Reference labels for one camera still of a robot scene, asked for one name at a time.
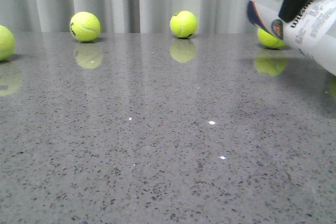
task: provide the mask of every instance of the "reflective surface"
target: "reflective surface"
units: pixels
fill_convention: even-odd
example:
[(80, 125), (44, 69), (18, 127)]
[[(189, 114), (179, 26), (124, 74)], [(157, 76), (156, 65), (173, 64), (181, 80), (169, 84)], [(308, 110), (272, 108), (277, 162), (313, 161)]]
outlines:
[(0, 223), (334, 223), (336, 78), (251, 35), (16, 34)]

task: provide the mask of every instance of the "speckled stone surface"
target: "speckled stone surface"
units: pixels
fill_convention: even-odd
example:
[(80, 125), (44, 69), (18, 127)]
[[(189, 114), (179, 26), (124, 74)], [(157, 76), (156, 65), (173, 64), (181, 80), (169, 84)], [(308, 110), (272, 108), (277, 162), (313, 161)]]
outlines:
[(252, 35), (16, 33), (0, 223), (336, 223), (336, 77)]

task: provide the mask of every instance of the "gray countertop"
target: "gray countertop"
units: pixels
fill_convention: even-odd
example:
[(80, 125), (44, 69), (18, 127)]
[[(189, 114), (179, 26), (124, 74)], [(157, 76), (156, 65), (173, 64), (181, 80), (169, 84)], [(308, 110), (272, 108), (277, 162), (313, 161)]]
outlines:
[(255, 34), (16, 33), (0, 223), (336, 223), (336, 77)]

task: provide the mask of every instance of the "granite countertop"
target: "granite countertop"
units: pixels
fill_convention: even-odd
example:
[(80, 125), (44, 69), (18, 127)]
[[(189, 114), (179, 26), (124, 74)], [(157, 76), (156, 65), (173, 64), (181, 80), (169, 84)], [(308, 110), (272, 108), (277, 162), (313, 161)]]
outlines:
[(336, 223), (336, 77), (254, 34), (16, 33), (0, 223)]

